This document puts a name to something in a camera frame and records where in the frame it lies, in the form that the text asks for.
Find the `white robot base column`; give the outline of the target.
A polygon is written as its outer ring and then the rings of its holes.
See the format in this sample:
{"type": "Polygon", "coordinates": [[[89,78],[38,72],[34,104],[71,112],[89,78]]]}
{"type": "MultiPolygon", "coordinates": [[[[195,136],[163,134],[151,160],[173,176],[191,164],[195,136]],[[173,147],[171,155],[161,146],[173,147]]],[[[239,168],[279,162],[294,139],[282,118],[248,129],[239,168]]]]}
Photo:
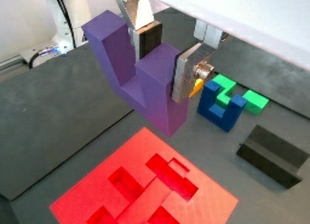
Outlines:
{"type": "Polygon", "coordinates": [[[87,40],[81,26],[91,18],[87,0],[45,0],[56,26],[53,37],[20,53],[29,68],[83,45],[87,40]]]}

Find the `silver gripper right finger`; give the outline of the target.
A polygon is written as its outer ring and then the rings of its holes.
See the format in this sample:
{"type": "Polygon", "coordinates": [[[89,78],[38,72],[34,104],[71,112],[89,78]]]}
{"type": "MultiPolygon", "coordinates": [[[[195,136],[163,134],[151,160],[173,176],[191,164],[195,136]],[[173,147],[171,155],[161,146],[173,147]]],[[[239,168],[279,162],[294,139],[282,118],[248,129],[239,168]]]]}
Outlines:
{"type": "Polygon", "coordinates": [[[197,79],[211,78],[214,67],[210,59],[227,33],[212,25],[196,20],[193,37],[199,40],[175,57],[172,99],[181,102],[193,90],[197,79]]]}

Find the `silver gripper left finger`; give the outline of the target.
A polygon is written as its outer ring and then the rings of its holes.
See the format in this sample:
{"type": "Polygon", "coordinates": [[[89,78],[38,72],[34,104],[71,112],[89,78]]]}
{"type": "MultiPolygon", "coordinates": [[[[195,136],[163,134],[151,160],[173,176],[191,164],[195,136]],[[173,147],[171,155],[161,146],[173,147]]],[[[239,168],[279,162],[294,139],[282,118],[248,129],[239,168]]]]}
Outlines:
{"type": "Polygon", "coordinates": [[[139,61],[161,44],[161,23],[153,18],[149,0],[115,0],[135,48],[139,61]]]}

